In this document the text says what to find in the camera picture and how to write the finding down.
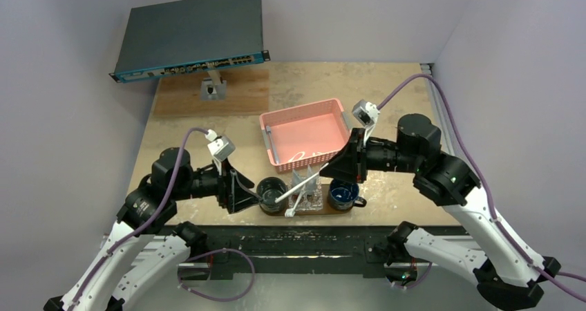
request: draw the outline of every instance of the table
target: table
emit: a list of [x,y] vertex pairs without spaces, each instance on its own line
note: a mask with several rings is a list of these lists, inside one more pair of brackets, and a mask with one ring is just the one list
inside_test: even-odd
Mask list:
[[[380,103],[396,85],[421,72],[419,64],[359,62],[267,62],[250,68],[270,73],[271,111],[335,97],[349,112],[360,99]],[[407,113],[421,113],[434,120],[422,79],[411,82],[384,107],[373,136],[394,140],[397,121]],[[359,126],[353,117],[350,119],[354,126]],[[290,173],[277,174],[269,163],[257,115],[155,117],[151,110],[129,191],[150,173],[160,152],[178,147],[187,129],[193,126],[207,127],[228,136],[236,145],[230,162],[253,182],[268,176],[290,180]],[[211,163],[206,144],[207,140],[197,133],[188,141],[186,149],[194,168]],[[268,216],[259,207],[251,207],[229,215],[218,206],[215,197],[209,197],[178,202],[178,214],[168,223],[190,220],[198,225],[397,225],[407,220],[417,225],[459,225],[432,201],[419,195],[412,179],[412,175],[404,173],[369,172],[368,180],[361,185],[361,195],[368,200],[368,206],[354,208],[347,214],[284,218]]]

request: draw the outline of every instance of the gray wall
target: gray wall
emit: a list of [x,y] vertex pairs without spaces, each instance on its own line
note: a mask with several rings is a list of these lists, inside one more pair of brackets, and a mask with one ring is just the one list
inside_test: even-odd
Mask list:
[[468,2],[263,0],[265,47],[278,61],[432,62]]
[[[586,0],[472,0],[434,67],[500,212],[538,252],[581,274],[585,10]],[[584,310],[545,286],[539,310]]]
[[109,79],[124,0],[0,0],[0,301],[40,310],[124,200],[153,84]]

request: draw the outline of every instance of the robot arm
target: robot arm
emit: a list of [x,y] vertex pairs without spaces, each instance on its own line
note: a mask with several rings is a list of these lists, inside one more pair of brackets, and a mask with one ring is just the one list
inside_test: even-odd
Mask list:
[[138,188],[126,197],[107,242],[86,273],[64,296],[49,299],[45,311],[127,310],[165,271],[190,255],[208,251],[205,234],[193,224],[183,223],[176,227],[176,236],[168,238],[169,243],[127,273],[154,234],[177,214],[177,201],[216,196],[218,204],[229,213],[258,204],[258,197],[249,190],[254,183],[235,170],[227,159],[235,149],[230,140],[225,136],[218,137],[213,131],[208,131],[206,137],[210,140],[208,148],[212,164],[194,171],[190,155],[184,151],[176,181],[171,186],[171,196],[160,214],[141,234],[130,237],[110,254],[108,251],[116,242],[145,224],[160,206],[179,154],[177,148],[164,150],[153,163],[151,174],[145,176]]
[[560,264],[532,250],[497,212],[500,224],[534,264],[521,257],[493,222],[478,177],[463,160],[441,152],[441,131],[427,117],[401,117],[396,142],[368,136],[365,129],[353,129],[347,145],[320,175],[363,183],[369,170],[413,173],[415,188],[460,222],[482,248],[468,251],[403,223],[400,232],[389,236],[390,258],[414,256],[438,263],[476,284],[479,293],[502,310],[521,310],[539,302],[543,290],[538,283],[544,278],[533,267],[555,276]]

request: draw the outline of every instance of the purple cable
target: purple cable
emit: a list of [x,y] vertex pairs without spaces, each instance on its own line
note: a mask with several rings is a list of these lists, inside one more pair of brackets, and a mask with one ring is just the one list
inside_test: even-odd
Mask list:
[[[427,75],[427,74],[414,74],[414,75],[411,75],[410,77],[408,77],[407,79],[405,79],[405,81],[403,81],[403,83],[399,84],[399,86],[397,86],[397,88],[395,90],[393,90],[390,93],[390,95],[388,95],[387,98],[385,98],[381,102],[381,104],[379,106],[377,106],[377,108],[379,110],[381,110],[389,102],[389,100],[391,100],[401,89],[403,89],[407,84],[409,84],[414,79],[417,79],[417,78],[420,78],[420,77],[429,79],[433,83],[433,85],[435,86],[435,88],[437,89],[437,92],[439,93],[439,96],[442,97],[442,101],[444,103],[444,106],[446,107],[446,112],[448,113],[448,118],[449,118],[450,123],[452,125],[452,128],[454,130],[454,135],[456,136],[457,143],[459,144],[460,148],[462,149],[462,152],[464,152],[464,155],[466,156],[466,159],[468,159],[468,161],[470,162],[470,164],[472,165],[472,167],[476,171],[476,174],[478,174],[478,178],[480,179],[480,182],[482,183],[482,186],[484,187],[484,190],[486,192],[486,202],[488,203],[488,208],[489,208],[489,212],[491,214],[491,219],[495,223],[496,227],[500,230],[501,234],[509,242],[509,244],[511,244],[511,246],[521,255],[521,257],[523,257],[523,259],[530,266],[532,266],[539,273],[541,273],[546,279],[550,280],[554,285],[558,286],[558,288],[560,288],[564,292],[568,293],[570,296],[572,296],[572,297],[574,297],[576,299],[579,299],[580,301],[586,302],[586,298],[585,297],[582,297],[581,295],[579,295],[575,291],[573,291],[573,290],[569,289],[568,287],[564,286],[561,282],[557,281],[555,278],[553,278],[550,275],[548,275],[544,270],[542,270],[539,267],[537,267],[536,265],[534,265],[533,264],[534,261],[530,257],[530,255],[528,255],[525,252],[525,250],[519,245],[519,243],[517,243],[517,241],[515,241],[515,239],[504,228],[504,226],[502,225],[502,223],[498,219],[498,216],[496,215],[496,208],[495,208],[495,205],[494,205],[493,195],[491,193],[491,190],[489,188],[488,183],[486,182],[486,178],[484,177],[484,175],[482,175],[482,172],[480,171],[480,168],[478,167],[478,165],[476,164],[476,162],[472,158],[472,155],[468,152],[468,149],[466,148],[466,146],[464,146],[464,143],[462,141],[462,136],[460,135],[460,132],[458,131],[458,128],[456,126],[456,123],[454,121],[454,117],[453,117],[453,114],[452,114],[452,110],[450,109],[450,105],[448,104],[448,100],[446,99],[446,96],[444,94],[444,91],[442,90],[442,87],[437,83],[437,81],[433,77],[431,77],[430,75]],[[578,276],[578,275],[576,275],[576,274],[572,274],[572,275],[573,276],[571,276],[571,277],[573,277],[574,279],[577,279],[574,276]]]
[[219,254],[219,253],[224,253],[224,252],[234,252],[236,254],[241,255],[244,259],[246,259],[246,261],[248,262],[248,265],[250,265],[250,270],[252,273],[252,278],[250,278],[250,283],[248,284],[248,286],[246,287],[246,289],[244,289],[243,292],[241,292],[240,294],[234,296],[234,297],[228,297],[228,298],[221,298],[221,297],[213,297],[213,296],[209,296],[206,295],[202,292],[199,292],[197,290],[191,289],[189,287],[187,287],[183,281],[181,281],[181,278],[179,277],[179,275],[177,275],[177,281],[179,281],[179,287],[185,289],[186,291],[198,295],[200,297],[203,297],[204,299],[209,299],[210,301],[215,301],[215,302],[232,302],[235,301],[237,299],[242,298],[244,295],[248,294],[248,292],[252,289],[252,285],[254,284],[254,265],[252,264],[252,261],[250,260],[250,258],[244,254],[244,252],[240,251],[240,250],[236,250],[236,249],[218,249],[218,250],[214,250],[214,251],[210,251],[210,252],[206,252],[204,254],[200,254],[199,256],[195,256],[193,258],[189,258],[187,259],[185,262],[188,263],[190,261],[197,261],[198,259],[210,256],[212,254]]
[[559,272],[558,276],[567,276],[568,278],[572,278],[572,279],[576,279],[576,280],[580,280],[583,282],[586,282],[586,277],[581,276],[581,275],[577,275],[574,273],[568,273],[568,272]]
[[427,266],[427,268],[425,269],[425,272],[423,272],[421,277],[418,278],[417,280],[415,280],[415,282],[412,285],[408,285],[407,289],[413,289],[413,288],[417,287],[418,285],[420,285],[421,282],[423,280],[425,280],[425,278],[429,275],[429,272],[431,272],[431,266],[433,266],[432,262],[429,263],[429,265]]
[[[159,216],[159,214],[161,214],[164,206],[166,205],[167,201],[169,200],[169,197],[171,196],[171,190],[173,189],[173,185],[175,184],[175,180],[177,179],[177,173],[179,172],[179,166],[180,166],[179,164],[181,162],[181,158],[183,157],[183,151],[185,150],[185,145],[187,144],[187,138],[189,138],[189,135],[194,131],[199,131],[205,135],[207,135],[207,133],[208,133],[208,129],[194,127],[194,128],[189,129],[187,131],[187,133],[185,134],[185,136],[183,136],[183,143],[181,144],[181,147],[179,147],[179,153],[177,153],[177,160],[175,160],[175,167],[173,167],[173,172],[171,173],[171,179],[169,180],[169,185],[167,185],[167,190],[165,191],[165,194],[163,196],[163,199],[161,200],[161,203],[159,204],[159,207],[157,207],[157,209],[155,210],[155,213],[153,213],[153,215],[145,223],[140,225],[140,227],[138,227],[134,232],[131,232],[130,234],[126,235],[125,237],[123,237],[120,240],[118,240],[117,242],[115,242],[109,249],[106,250],[106,254],[111,255],[114,252],[114,250],[116,250],[119,246],[124,244],[124,242],[126,242],[128,239],[130,239],[130,237],[133,237],[135,235],[142,233],[151,223],[153,223],[153,221]],[[84,279],[82,284],[79,285],[79,289],[77,290],[77,293],[75,293],[75,296],[73,296],[73,303],[69,306],[69,308],[67,308],[67,311],[72,311],[73,308],[75,308],[75,306],[77,306],[77,302],[79,301],[79,298],[82,296],[82,294],[84,293],[84,290],[86,289],[86,287],[90,283],[91,279],[95,276],[95,274],[101,268],[101,266],[104,264],[106,259],[108,259],[108,256],[103,256],[103,257],[101,257],[100,260],[97,261],[97,263],[94,265],[94,267],[88,273],[88,275],[86,276],[86,278]]]

